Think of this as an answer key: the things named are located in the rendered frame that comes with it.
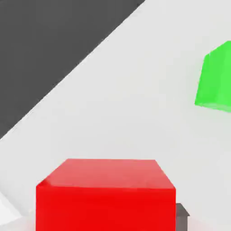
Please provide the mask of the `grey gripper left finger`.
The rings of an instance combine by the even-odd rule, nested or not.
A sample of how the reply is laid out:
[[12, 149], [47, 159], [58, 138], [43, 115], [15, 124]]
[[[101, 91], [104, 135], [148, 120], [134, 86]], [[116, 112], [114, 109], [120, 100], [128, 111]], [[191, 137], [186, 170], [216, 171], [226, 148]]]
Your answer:
[[0, 231], [36, 231], [35, 211], [21, 215], [9, 200], [0, 194]]

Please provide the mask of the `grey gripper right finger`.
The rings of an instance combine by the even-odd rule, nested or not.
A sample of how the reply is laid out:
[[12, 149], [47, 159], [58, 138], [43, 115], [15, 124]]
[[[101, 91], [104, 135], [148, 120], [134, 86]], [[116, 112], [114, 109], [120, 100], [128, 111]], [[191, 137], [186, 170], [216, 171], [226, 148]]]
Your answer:
[[176, 231], [212, 231], [207, 224], [190, 216], [181, 203], [176, 204]]

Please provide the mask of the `small red cube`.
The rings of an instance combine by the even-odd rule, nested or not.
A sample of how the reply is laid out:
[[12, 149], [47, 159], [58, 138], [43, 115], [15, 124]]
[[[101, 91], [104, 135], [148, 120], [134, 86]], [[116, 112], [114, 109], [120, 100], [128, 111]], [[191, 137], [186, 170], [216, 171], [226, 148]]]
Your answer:
[[36, 187], [36, 231], [176, 231], [176, 189], [155, 160], [67, 159]]

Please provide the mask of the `small green cube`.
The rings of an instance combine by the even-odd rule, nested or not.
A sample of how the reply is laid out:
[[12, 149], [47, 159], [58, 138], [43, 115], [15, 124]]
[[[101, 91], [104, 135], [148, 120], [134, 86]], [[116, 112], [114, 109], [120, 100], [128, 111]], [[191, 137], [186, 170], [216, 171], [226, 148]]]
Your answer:
[[205, 56], [194, 104], [231, 113], [231, 41]]

